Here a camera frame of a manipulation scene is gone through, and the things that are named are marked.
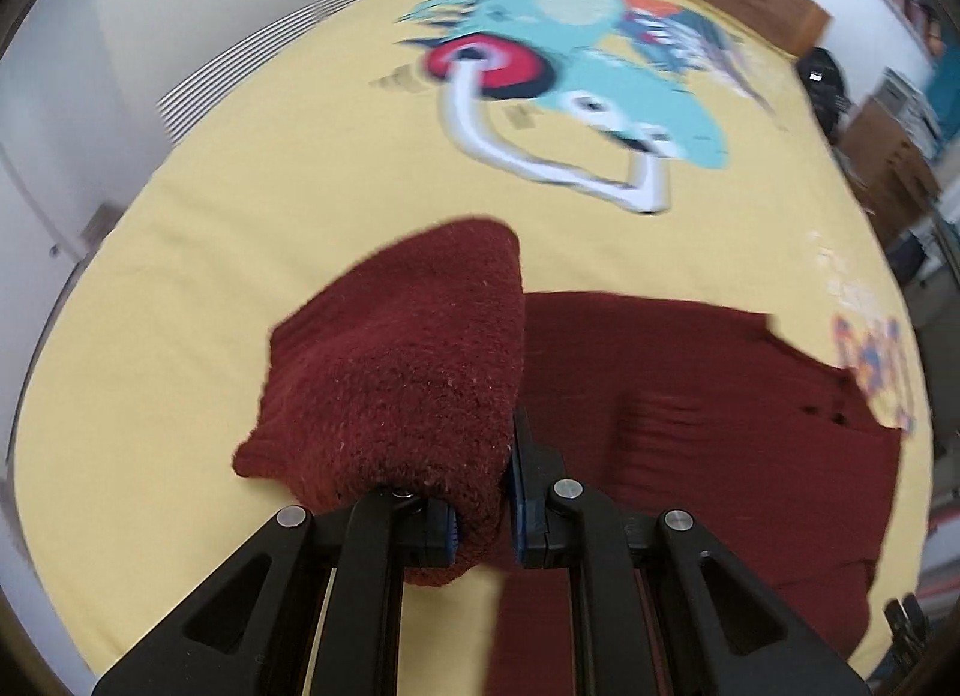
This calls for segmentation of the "black backpack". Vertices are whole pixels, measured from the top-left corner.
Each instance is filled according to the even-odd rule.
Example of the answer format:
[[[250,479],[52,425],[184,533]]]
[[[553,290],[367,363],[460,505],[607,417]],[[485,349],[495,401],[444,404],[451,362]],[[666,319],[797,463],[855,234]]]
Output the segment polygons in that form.
[[[828,142],[835,143],[841,121],[851,109],[843,70],[830,51],[816,46],[797,59],[796,72],[823,135]]]

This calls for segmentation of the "brown cardboard box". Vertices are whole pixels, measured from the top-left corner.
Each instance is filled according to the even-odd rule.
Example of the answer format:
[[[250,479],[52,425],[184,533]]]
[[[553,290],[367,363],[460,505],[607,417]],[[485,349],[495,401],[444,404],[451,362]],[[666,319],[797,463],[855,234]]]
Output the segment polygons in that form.
[[[839,139],[853,191],[882,246],[890,246],[940,196],[928,160],[877,100],[867,100]]]

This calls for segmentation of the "yellow cartoon dinosaur bedsheet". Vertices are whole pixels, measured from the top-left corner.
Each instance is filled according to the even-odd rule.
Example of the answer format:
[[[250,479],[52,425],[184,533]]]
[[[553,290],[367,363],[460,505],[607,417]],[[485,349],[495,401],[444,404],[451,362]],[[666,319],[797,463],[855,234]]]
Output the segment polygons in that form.
[[[85,662],[104,673],[298,501],[233,467],[275,327],[471,218],[514,233],[526,292],[763,314],[850,371],[900,436],[869,624],[843,655],[871,673],[926,535],[921,358],[791,59],[700,0],[359,0],[172,148],[68,298],[16,435],[26,545]],[[488,693],[505,582],[490,563],[413,579],[407,693]]]

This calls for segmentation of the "white wardrobe with doors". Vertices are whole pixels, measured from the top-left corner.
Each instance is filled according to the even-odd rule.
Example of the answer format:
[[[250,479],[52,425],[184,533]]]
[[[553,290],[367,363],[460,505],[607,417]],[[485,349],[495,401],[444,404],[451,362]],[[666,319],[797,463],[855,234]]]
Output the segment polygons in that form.
[[[352,0],[32,0],[2,33],[2,415],[60,298],[174,143]]]

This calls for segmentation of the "dark red knitted sweater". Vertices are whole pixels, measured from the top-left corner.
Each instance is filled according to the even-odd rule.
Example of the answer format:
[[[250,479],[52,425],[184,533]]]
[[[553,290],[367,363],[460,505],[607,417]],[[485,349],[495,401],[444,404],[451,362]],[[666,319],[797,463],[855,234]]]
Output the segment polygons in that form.
[[[233,467],[316,512],[379,487],[448,501],[462,520],[455,569],[506,573],[488,693],[566,694],[565,578],[518,568],[498,533],[516,412],[625,511],[690,512],[835,654],[861,643],[900,436],[850,371],[763,314],[526,292],[498,221],[396,242],[277,325]]]

